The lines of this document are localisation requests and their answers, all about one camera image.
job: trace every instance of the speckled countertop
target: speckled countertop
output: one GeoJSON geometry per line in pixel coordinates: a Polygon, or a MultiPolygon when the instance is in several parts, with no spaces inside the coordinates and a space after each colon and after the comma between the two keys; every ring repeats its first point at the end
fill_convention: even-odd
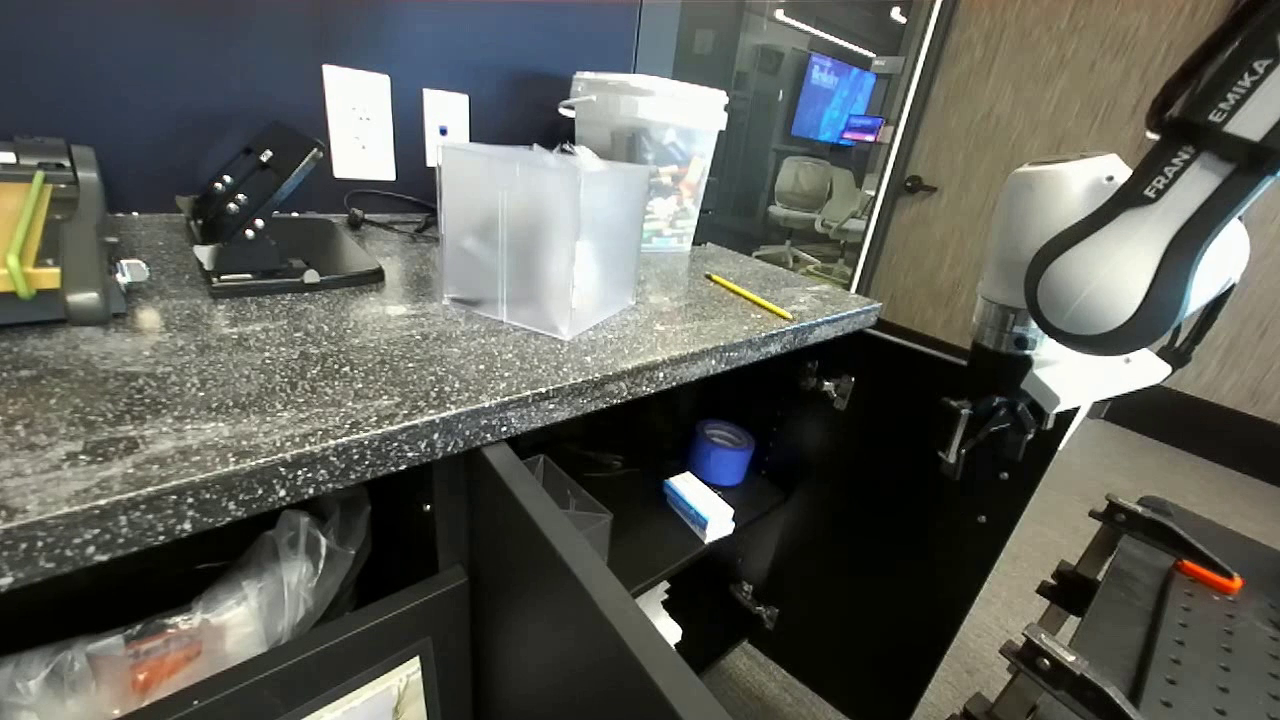
{"type": "Polygon", "coordinates": [[[155,276],[130,321],[0,333],[0,591],[877,321],[724,249],[647,258],[640,306],[559,343],[440,306],[435,249],[401,238],[367,238],[384,287],[216,306],[178,217],[123,219],[123,246],[155,276]]]}

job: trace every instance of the cable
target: cable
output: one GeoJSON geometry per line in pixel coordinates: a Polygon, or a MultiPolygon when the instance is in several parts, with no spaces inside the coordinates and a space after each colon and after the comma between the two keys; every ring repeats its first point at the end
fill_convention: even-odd
{"type": "Polygon", "coordinates": [[[381,191],[381,189],[360,189],[360,191],[349,191],[346,195],[346,211],[349,211],[349,227],[360,231],[360,227],[384,227],[384,231],[401,231],[401,238],[421,238],[429,227],[435,227],[435,205],[421,200],[421,195],[410,195],[410,191],[381,191]],[[376,219],[367,217],[365,208],[355,208],[355,200],[381,200],[381,205],[404,205],[404,208],[416,208],[421,219],[376,219]]]}

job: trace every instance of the robotic arm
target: robotic arm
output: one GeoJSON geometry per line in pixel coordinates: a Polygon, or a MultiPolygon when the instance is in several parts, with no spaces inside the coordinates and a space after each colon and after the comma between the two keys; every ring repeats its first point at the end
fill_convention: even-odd
{"type": "Polygon", "coordinates": [[[1280,3],[1243,0],[1160,89],[1160,138],[1120,155],[1014,173],[977,343],[1034,359],[1129,356],[1215,311],[1247,263],[1238,219],[1280,167],[1280,3]]]}

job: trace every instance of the pencil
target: pencil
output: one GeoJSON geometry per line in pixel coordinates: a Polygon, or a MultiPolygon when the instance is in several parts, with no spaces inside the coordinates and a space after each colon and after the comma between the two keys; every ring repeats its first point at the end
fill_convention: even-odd
{"type": "Polygon", "coordinates": [[[742,287],[742,286],[736,286],[736,280],[729,280],[729,276],[710,274],[710,280],[711,280],[711,286],[721,286],[721,287],[729,287],[732,298],[742,298],[742,299],[747,299],[747,306],[765,307],[768,316],[794,321],[794,311],[790,311],[790,307],[782,307],[782,306],[765,299],[761,291],[742,287]]]}

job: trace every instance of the computer screen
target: computer screen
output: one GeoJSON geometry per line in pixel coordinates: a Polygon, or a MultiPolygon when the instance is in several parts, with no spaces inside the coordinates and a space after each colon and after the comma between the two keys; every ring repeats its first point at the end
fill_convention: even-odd
{"type": "Polygon", "coordinates": [[[813,52],[798,94],[794,138],[837,149],[877,140],[872,97],[877,73],[813,52]]]}

